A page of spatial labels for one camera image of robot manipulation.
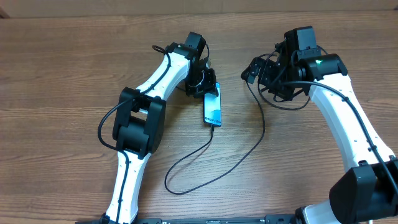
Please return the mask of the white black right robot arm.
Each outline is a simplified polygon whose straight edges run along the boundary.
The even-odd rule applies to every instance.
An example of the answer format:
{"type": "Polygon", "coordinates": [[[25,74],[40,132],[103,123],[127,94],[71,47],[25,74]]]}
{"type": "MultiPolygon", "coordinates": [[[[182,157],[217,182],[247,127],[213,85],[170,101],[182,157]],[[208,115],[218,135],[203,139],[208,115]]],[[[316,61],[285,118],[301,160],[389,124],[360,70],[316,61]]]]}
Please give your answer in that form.
{"type": "Polygon", "coordinates": [[[279,108],[304,93],[324,116],[338,145],[344,175],[324,202],[293,214],[266,215],[266,223],[361,223],[397,215],[397,157],[359,104],[348,70],[337,54],[320,47],[310,26],[287,31],[271,54],[255,57],[241,78],[279,108]]]}

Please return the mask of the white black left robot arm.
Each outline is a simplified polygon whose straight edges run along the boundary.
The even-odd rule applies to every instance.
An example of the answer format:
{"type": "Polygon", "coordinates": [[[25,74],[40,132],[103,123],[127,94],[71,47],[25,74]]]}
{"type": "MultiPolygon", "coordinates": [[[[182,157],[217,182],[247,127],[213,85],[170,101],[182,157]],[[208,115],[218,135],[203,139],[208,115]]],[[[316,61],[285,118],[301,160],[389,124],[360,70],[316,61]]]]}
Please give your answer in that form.
{"type": "Polygon", "coordinates": [[[116,115],[112,137],[118,156],[118,172],[113,197],[99,223],[134,223],[138,214],[138,197],[144,169],[161,142],[167,99],[180,82],[185,93],[194,98],[219,96],[215,71],[208,58],[201,55],[208,48],[202,35],[190,32],[184,43],[171,43],[166,48],[154,46],[164,59],[151,77],[137,88],[125,87],[118,104],[107,112],[98,125],[102,127],[112,113],[116,115]]]}

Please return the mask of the Samsung Galaxy smartphone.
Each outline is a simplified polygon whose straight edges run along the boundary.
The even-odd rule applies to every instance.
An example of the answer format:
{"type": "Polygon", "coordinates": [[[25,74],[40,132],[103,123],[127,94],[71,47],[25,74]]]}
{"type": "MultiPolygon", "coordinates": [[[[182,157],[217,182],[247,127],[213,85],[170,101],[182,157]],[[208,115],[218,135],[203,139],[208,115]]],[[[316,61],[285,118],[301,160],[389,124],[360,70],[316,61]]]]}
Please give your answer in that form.
{"type": "Polygon", "coordinates": [[[221,126],[221,85],[216,83],[218,95],[206,93],[203,101],[203,121],[214,126],[221,126]]]}

